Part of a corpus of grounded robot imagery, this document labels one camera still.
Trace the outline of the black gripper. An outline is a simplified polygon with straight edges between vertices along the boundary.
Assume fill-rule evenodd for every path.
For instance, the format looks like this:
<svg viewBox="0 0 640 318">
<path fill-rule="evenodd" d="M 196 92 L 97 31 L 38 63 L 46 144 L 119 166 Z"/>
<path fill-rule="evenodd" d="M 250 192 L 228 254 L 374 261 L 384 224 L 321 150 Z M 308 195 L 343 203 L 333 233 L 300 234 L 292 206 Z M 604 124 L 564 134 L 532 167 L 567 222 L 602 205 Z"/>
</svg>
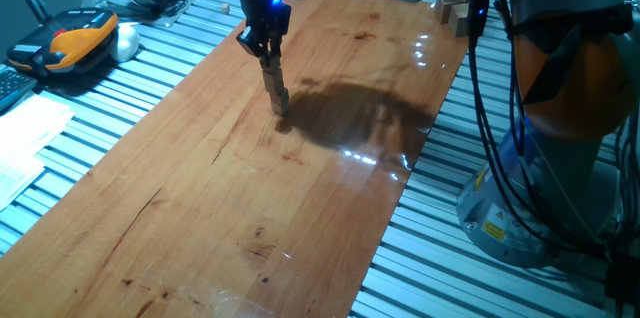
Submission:
<svg viewBox="0 0 640 318">
<path fill-rule="evenodd" d="M 288 33 L 291 7 L 284 0 L 240 0 L 247 27 L 236 41 L 258 59 L 268 57 L 268 42 L 272 66 L 281 64 L 282 37 Z"/>
</svg>

